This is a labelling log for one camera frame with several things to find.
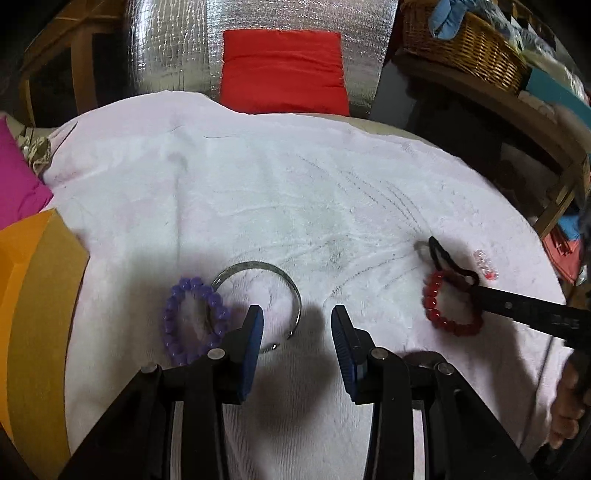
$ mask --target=purple beaded bracelet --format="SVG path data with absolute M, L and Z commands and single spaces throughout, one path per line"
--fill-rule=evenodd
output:
M 178 284 L 172 287 L 171 292 L 172 295 L 166 300 L 166 308 L 164 309 L 162 339 L 173 364 L 181 367 L 193 363 L 200 356 L 207 354 L 210 349 L 217 348 L 222 343 L 222 338 L 229 327 L 230 310 L 223 305 L 220 294 L 213 291 L 211 286 L 205 285 L 199 277 L 181 278 Z M 180 305 L 187 292 L 192 293 L 196 299 L 205 300 L 215 318 L 212 332 L 207 336 L 205 342 L 199 343 L 191 349 L 185 348 L 181 343 L 177 325 Z

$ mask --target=wicker basket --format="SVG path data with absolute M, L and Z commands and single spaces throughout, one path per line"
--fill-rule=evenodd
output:
M 403 3 L 404 51 L 470 73 L 517 94 L 528 67 L 503 36 L 483 19 L 467 13 L 454 38 L 433 38 L 428 21 L 436 5 L 437 0 Z

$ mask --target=teal box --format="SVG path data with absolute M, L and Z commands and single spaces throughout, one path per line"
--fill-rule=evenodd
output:
M 527 82 L 525 90 L 546 103 L 564 105 L 566 108 L 572 110 L 591 129 L 591 108 L 543 70 L 531 69 L 530 81 Z

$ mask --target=cardboard box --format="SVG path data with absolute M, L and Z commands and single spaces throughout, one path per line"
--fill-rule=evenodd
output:
M 88 258 L 55 210 L 0 231 L 0 423 L 40 480 L 70 457 L 64 371 Z

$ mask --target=red pillow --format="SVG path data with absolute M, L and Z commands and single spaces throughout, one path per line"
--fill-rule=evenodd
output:
M 226 30 L 220 103 L 243 113 L 349 116 L 340 33 Z

